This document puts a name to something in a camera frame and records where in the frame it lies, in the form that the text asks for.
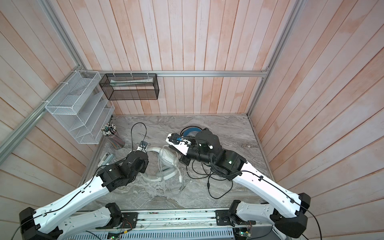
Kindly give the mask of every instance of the bundle of pencils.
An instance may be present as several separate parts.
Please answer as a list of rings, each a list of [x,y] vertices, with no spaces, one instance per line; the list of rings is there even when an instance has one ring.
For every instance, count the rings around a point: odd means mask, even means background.
[[[124,140],[119,136],[116,125],[115,124],[106,124],[104,127],[100,130],[101,133],[106,136],[109,141],[111,142],[114,149],[120,149],[124,147],[125,142]]]

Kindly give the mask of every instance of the gray floor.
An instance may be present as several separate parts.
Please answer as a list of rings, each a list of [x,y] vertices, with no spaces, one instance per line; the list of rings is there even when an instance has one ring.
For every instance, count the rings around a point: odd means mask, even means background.
[[[137,122],[147,126],[145,141],[150,146],[162,147],[169,133],[179,133],[186,126],[196,125],[208,127],[216,134],[225,149],[233,150],[252,163],[260,172],[270,176],[266,163],[262,157],[259,145],[245,115],[231,116],[141,116],[117,117],[112,121],[118,126],[119,134],[126,144],[122,149],[112,150],[109,142],[104,147],[104,152],[114,153],[114,161],[124,158],[131,151],[131,127]],[[138,124],[133,129],[134,149],[143,139],[145,128]],[[158,171],[157,155],[149,152],[148,174]],[[195,162],[195,170],[203,172],[201,164]],[[98,198],[83,208],[83,210],[96,210],[109,202],[115,202],[121,210],[132,209],[182,209],[182,208],[213,208],[229,207],[233,200],[242,200],[249,203],[264,202],[259,196],[246,187],[233,183],[232,190],[220,199],[213,199],[207,190],[207,178],[191,179],[186,174],[185,165],[179,163],[186,180],[186,187],[180,195],[173,195],[167,188],[166,182],[148,182],[141,174],[133,183],[120,187],[115,191]],[[199,177],[188,168],[191,177]],[[169,180],[170,189],[176,193],[180,187],[178,177]],[[210,180],[210,192],[213,196],[221,196],[231,187],[230,181]]]

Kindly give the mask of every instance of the robotic arm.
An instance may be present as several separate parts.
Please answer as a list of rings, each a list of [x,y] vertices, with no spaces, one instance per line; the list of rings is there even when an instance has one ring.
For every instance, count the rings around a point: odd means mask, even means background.
[[[251,189],[269,204],[248,204],[235,200],[228,212],[231,221],[255,220],[269,222],[286,234],[298,238],[305,231],[311,198],[296,194],[278,185],[255,169],[238,153],[223,149],[220,141],[205,128],[196,137],[183,137],[177,133],[169,134],[166,142],[182,153],[181,162],[189,165],[191,159],[211,166],[211,171],[228,180],[233,180]]]
[[[130,152],[125,159],[105,166],[91,180],[55,202],[36,210],[24,209],[19,214],[23,239],[60,240],[95,227],[118,227],[122,213],[115,203],[86,214],[71,215],[91,201],[133,182],[147,165],[145,152]]]

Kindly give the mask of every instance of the white wire file organizer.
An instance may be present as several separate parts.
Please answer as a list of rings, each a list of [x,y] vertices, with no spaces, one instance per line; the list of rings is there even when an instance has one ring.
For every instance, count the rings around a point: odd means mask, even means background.
[[[49,101],[46,109],[80,144],[98,144],[100,129],[107,124],[114,106],[107,107],[108,100],[102,100],[103,92],[92,95],[101,77],[96,71],[93,78],[83,78],[76,72],[67,84]]]

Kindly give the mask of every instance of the wood paneling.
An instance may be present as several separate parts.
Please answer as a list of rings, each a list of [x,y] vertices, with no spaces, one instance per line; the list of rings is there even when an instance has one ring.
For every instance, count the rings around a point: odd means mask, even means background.
[[[312,197],[323,239],[383,236],[383,10],[307,1],[251,116],[276,181]]]
[[[54,0],[53,6],[93,70],[261,70],[269,64],[294,3]],[[160,78],[158,100],[115,101],[115,113],[245,113],[256,82]]]

